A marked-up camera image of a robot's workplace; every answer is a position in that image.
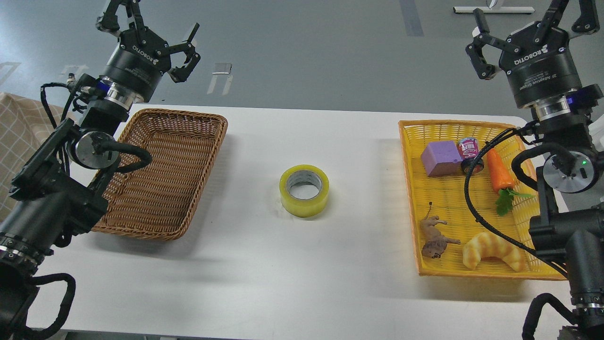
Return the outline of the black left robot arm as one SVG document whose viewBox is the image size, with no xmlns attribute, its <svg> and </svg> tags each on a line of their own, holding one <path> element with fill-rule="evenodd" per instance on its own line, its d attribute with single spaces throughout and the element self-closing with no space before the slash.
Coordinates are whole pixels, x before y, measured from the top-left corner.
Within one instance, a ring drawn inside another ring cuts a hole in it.
<svg viewBox="0 0 604 340">
<path fill-rule="evenodd" d="M 85 234 L 105 215 L 103 197 L 116 173 L 149 165 L 143 148 L 117 142 L 114 134 L 132 105 L 148 102 L 162 76 L 185 82 L 201 57 L 194 24 L 186 40 L 169 45 L 144 25 L 137 0 L 110 0 L 97 29 L 118 38 L 99 77 L 70 75 L 60 122 L 11 181 L 17 201 L 1 224 L 1 338 L 45 340 L 62 329 L 73 305 L 76 281 L 67 273 L 36 276 L 39 265 Z M 40 286 L 63 281 L 67 288 L 55 321 L 41 331 L 26 325 Z"/>
</svg>

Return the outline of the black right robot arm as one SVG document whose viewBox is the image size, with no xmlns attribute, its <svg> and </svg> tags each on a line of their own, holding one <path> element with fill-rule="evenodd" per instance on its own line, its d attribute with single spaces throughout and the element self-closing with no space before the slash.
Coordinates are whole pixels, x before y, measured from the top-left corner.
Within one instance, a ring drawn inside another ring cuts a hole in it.
<svg viewBox="0 0 604 340">
<path fill-rule="evenodd" d="M 554 197 L 555 191 L 585 192 L 603 174 L 603 153 L 597 151 L 588 129 L 592 109 L 603 92 L 596 84 L 582 85 L 569 49 L 574 37 L 599 30 L 596 2 L 579 2 L 580 16 L 571 33 L 559 28 L 567 5 L 566 0 L 553 0 L 541 21 L 505 39 L 490 34 L 484 12 L 476 8 L 478 31 L 465 49 L 480 79 L 504 72 L 518 108 L 531 109 L 532 122 L 504 130 L 479 151 L 478 158 L 505 139 L 534 135 L 533 148 L 520 152 L 511 164 L 516 178 L 538 193 L 540 213 L 530 219 L 529 228 L 534 248 L 496 230 L 481 217 L 470 199 L 470 173 L 463 187 L 466 204 L 479 224 L 554 268 L 570 285 L 572 310 L 549 293 L 533 299 L 522 329 L 524 340 L 534 338 L 546 304 L 570 323 L 560 330 L 559 339 L 603 338 L 603 204 L 560 212 Z"/>
</svg>

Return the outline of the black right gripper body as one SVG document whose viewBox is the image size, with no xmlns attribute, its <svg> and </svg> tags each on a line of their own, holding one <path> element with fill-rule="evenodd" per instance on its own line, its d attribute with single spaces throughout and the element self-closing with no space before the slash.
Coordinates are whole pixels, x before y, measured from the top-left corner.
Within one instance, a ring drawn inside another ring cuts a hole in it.
<svg viewBox="0 0 604 340">
<path fill-rule="evenodd" d="M 576 65 L 568 49 L 565 30 L 552 28 L 535 42 L 539 21 L 516 30 L 508 39 L 519 50 L 503 51 L 499 67 L 505 72 L 516 107 L 567 94 L 582 88 Z"/>
</svg>

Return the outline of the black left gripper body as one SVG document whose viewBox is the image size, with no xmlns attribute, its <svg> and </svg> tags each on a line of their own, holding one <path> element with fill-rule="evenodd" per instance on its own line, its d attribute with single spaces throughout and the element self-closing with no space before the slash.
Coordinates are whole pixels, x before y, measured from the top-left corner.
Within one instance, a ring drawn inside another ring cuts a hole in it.
<svg viewBox="0 0 604 340">
<path fill-rule="evenodd" d="M 145 30 L 142 40 L 137 39 L 136 30 L 125 30 L 119 35 L 118 45 L 100 76 L 134 91 L 142 102 L 149 102 L 162 73 L 172 66 L 163 50 L 167 45 L 168 42 L 151 29 Z"/>
</svg>

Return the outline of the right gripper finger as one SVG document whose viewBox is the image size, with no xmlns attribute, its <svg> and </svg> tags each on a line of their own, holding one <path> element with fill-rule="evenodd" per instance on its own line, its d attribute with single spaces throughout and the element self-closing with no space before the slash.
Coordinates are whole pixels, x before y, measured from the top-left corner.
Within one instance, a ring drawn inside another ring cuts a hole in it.
<svg viewBox="0 0 604 340">
<path fill-rule="evenodd" d="M 538 40 L 544 41 L 554 29 L 558 28 L 568 0 L 553 0 L 538 24 Z M 569 39 L 596 33 L 600 29 L 598 13 L 595 0 L 580 0 L 580 14 L 578 19 L 571 25 Z"/>
<path fill-rule="evenodd" d="M 493 37 L 490 34 L 486 15 L 480 8 L 473 9 L 472 14 L 474 15 L 478 32 L 473 37 L 472 42 L 466 46 L 465 51 L 479 79 L 490 80 L 498 73 L 498 67 L 486 62 L 482 49 L 486 45 L 489 45 L 504 52 L 517 54 L 517 45 L 498 37 Z"/>
</svg>

